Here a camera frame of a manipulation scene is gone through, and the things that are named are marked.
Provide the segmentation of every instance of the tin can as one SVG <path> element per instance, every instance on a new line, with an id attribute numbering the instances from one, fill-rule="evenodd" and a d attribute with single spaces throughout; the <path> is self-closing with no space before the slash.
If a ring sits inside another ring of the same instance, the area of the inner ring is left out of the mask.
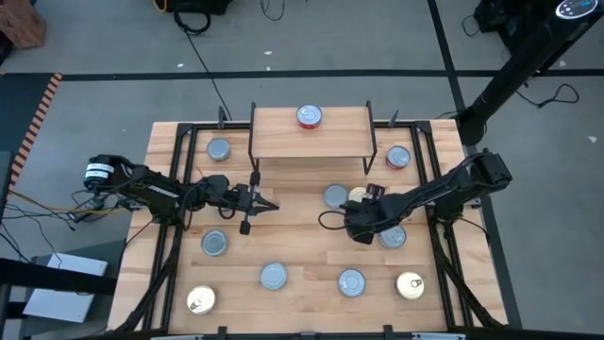
<path id="1" fill-rule="evenodd" d="M 210 230 L 201 239 L 201 248 L 209 256 L 220 256 L 227 251 L 227 235 L 218 230 Z"/>
<path id="2" fill-rule="evenodd" d="M 396 226 L 385 230 L 379 234 L 381 244 L 389 249 L 402 247 L 407 241 L 407 233 L 401 226 Z"/>
<path id="3" fill-rule="evenodd" d="M 214 138 L 208 143 L 208 156 L 217 161 L 224 161 L 230 157 L 230 143 L 224 138 Z"/>
<path id="4" fill-rule="evenodd" d="M 346 269 L 338 279 L 340 292 L 349 298 L 356 298 L 365 291 L 365 277 L 357 269 Z"/>
<path id="5" fill-rule="evenodd" d="M 353 200 L 356 202 L 362 202 L 362 200 L 367 197 L 367 190 L 363 187 L 357 187 L 350 191 L 348 194 L 348 200 Z"/>
<path id="6" fill-rule="evenodd" d="M 260 271 L 260 283 L 266 289 L 279 290 L 287 281 L 287 269 L 283 263 L 267 263 Z"/>
<path id="7" fill-rule="evenodd" d="M 323 200 L 331 209 L 338 209 L 348 200 L 348 189 L 340 184 L 331 184 L 325 189 Z"/>
<path id="8" fill-rule="evenodd" d="M 197 315 L 204 315 L 211 311 L 216 303 L 216 294 L 205 285 L 196 286 L 187 296 L 187 307 Z"/>
<path id="9" fill-rule="evenodd" d="M 411 161 L 409 150 L 400 145 L 395 145 L 386 154 L 386 164 L 394 170 L 400 170 Z"/>
<path id="10" fill-rule="evenodd" d="M 302 128 L 317 128 L 321 125 L 323 112 L 316 105 L 303 105 L 298 108 L 296 117 L 298 119 L 298 125 Z"/>
<path id="11" fill-rule="evenodd" d="M 413 272 L 404 272 L 396 279 L 396 291 L 406 299 L 418 299 L 424 294 L 424 281 Z"/>

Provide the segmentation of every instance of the gray floor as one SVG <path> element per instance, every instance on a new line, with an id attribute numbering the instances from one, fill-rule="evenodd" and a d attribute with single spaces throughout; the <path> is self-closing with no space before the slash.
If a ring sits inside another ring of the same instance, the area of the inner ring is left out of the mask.
<path id="1" fill-rule="evenodd" d="M 461 19 L 477 2 L 438 0 L 457 69 L 497 69 L 506 59 L 497 36 L 470 39 L 461 32 Z M 280 2 L 273 3 L 275 15 Z M 0 71 L 202 71 L 171 17 L 157 14 L 148 1 L 108 6 L 94 0 L 39 0 L 37 8 L 48 21 L 46 45 L 15 53 Z M 257 1 L 235 0 L 226 16 L 212 19 L 208 34 L 194 38 L 212 71 L 444 69 L 425 1 L 288 0 L 283 20 L 274 23 L 261 15 Z M 603 52 L 600 22 L 562 57 L 564 67 L 604 68 Z M 488 80 L 460 80 L 467 104 Z M 539 78 L 522 92 L 546 99 L 563 82 L 580 92 L 577 105 L 536 110 L 515 96 L 490 121 L 481 146 L 501 153 L 514 175 L 511 187 L 494 195 L 494 204 L 524 326 L 604 333 L 599 263 L 604 212 L 598 204 L 604 78 Z M 395 110 L 400 118 L 433 118 L 455 109 L 446 78 L 231 79 L 217 84 L 235 119 L 248 117 L 251 101 L 259 106 L 352 106 L 371 99 L 378 118 Z M 90 156 L 116 153 L 142 162 L 153 122 L 214 120 L 218 105 L 207 80 L 63 82 L 17 191 L 46 204 L 71 206 L 69 194 L 82 188 Z M 58 251 L 68 251 L 123 240 L 128 220 L 127 214 L 115 215 L 72 232 L 47 218 L 43 227 Z M 6 224 L 25 254 L 49 253 L 31 221 Z M 0 255 L 14 258 L 5 246 Z M 98 328 L 91 325 L 88 331 Z M 64 339 L 85 331 L 40 338 Z"/>

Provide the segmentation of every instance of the orange striped tape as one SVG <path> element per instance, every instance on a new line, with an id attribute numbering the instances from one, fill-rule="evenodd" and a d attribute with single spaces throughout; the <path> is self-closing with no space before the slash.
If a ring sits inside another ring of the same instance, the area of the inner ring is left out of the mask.
<path id="1" fill-rule="evenodd" d="M 50 108 L 50 103 L 53 101 L 53 97 L 55 97 L 55 94 L 57 93 L 57 88 L 59 87 L 60 80 L 62 78 L 62 74 L 53 74 L 50 77 L 48 85 L 46 85 L 46 91 L 44 91 L 44 95 L 40 100 L 36 114 L 31 119 L 31 123 L 29 124 L 29 128 L 25 133 L 23 142 L 21 143 L 19 151 L 17 152 L 17 155 L 15 155 L 15 159 L 12 162 L 12 174 L 10 175 L 10 184 L 8 185 L 10 190 L 14 190 L 15 184 L 17 184 L 17 179 L 19 179 L 19 176 L 23 172 L 25 162 L 27 161 L 27 157 L 31 152 L 31 147 L 34 145 L 36 136 L 38 136 L 38 133 L 40 132 L 44 118 L 46 118 L 46 113 L 48 113 L 48 109 Z"/>

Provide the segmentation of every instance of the black stand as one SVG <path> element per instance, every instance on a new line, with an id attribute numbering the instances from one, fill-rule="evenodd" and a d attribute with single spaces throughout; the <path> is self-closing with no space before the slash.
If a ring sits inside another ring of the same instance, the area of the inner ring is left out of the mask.
<path id="1" fill-rule="evenodd" d="M 544 65 L 564 47 L 568 40 L 581 34 L 593 16 L 601 15 L 602 5 L 594 12 L 576 19 L 565 19 L 555 12 L 540 23 L 518 47 L 501 71 L 491 80 L 474 104 L 455 116 L 461 142 L 476 145 L 484 135 L 489 118 Z"/>

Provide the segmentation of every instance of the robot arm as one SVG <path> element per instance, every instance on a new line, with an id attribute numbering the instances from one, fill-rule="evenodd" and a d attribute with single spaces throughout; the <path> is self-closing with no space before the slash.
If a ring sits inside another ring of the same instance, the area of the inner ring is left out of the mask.
<path id="1" fill-rule="evenodd" d="M 198 211 L 207 205 L 217 207 L 223 218 L 244 212 L 242 231 L 250 215 L 278 210 L 248 185 L 236 184 L 229 189 L 226 176 L 212 175 L 193 184 L 182 184 L 151 171 L 147 166 L 133 164 L 122 156 L 98 155 L 90 158 L 84 186 L 91 192 L 115 193 L 149 208 L 154 221 L 160 224 L 183 225 L 185 211 Z"/>
<path id="2" fill-rule="evenodd" d="M 370 245 L 374 234 L 398 226 L 416 208 L 434 202 L 437 218 L 456 219 L 461 215 L 463 203 L 503 190 L 511 180 L 512 175 L 501 157 L 485 151 L 405 194 L 385 195 L 385 188 L 369 184 L 369 197 L 343 205 L 344 225 L 353 240 Z"/>

